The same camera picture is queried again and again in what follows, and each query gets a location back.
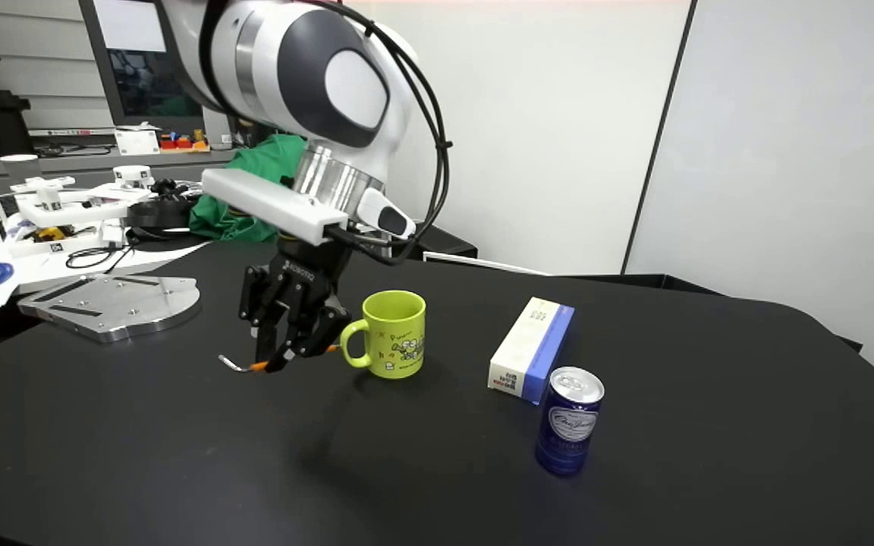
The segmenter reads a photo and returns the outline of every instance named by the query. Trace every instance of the blue can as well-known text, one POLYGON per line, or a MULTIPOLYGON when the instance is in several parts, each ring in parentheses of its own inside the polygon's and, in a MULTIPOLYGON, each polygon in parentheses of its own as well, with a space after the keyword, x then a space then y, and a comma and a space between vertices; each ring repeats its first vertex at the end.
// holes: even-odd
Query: blue can
POLYGON ((587 441, 607 389, 582 366, 554 366, 541 416, 535 458, 554 477, 585 466, 587 441))

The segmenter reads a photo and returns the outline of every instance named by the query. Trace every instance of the black tabletop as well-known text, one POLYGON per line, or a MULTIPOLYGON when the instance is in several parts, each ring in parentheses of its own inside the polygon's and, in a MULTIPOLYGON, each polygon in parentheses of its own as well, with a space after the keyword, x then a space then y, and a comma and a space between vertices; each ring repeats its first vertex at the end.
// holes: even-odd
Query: black tabletop
POLYGON ((19 543, 874 543, 874 366, 777 302, 354 259, 341 300, 426 298, 426 361, 242 375, 236 291, 270 246, 210 246, 201 313, 96 347, 0 347, 0 538, 19 543), (535 461, 541 413, 485 389, 526 300, 577 306, 560 363, 607 406, 587 465, 535 461))

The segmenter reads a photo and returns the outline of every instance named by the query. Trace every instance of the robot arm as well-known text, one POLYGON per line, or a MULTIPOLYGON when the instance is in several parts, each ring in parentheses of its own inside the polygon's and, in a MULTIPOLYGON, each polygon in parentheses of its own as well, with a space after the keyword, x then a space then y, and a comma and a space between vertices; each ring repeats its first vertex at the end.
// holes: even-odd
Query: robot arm
POLYGON ((348 323, 334 291, 353 250, 389 260, 397 242, 411 250, 442 205, 447 139, 433 92, 389 33, 341 7, 158 0, 158 11, 194 101, 310 139, 292 188, 242 169, 206 169, 203 190, 285 235, 279 254, 249 267, 242 283, 240 317, 255 332, 255 369, 317 356, 348 323), (384 196, 389 157, 411 104, 438 142, 422 225, 384 196))

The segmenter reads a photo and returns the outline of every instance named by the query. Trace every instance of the monitor screen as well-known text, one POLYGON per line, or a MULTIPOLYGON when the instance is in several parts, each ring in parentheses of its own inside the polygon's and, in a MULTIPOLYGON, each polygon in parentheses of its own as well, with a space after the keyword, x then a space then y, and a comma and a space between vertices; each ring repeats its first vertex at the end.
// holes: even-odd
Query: monitor screen
POLYGON ((108 116, 114 123, 158 123, 191 134, 203 127, 194 104, 173 77, 158 10, 152 0, 77 0, 108 116))

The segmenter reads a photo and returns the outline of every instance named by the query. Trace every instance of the mug handle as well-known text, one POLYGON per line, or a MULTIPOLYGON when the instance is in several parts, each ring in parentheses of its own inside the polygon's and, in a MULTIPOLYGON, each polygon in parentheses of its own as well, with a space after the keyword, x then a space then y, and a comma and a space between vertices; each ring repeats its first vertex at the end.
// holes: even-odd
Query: mug handle
POLYGON ((358 359, 348 356, 348 337, 358 332, 371 332, 371 323, 368 319, 348 323, 338 334, 338 349, 341 349, 341 359, 348 361, 348 366, 371 366, 371 353, 363 353, 358 359))

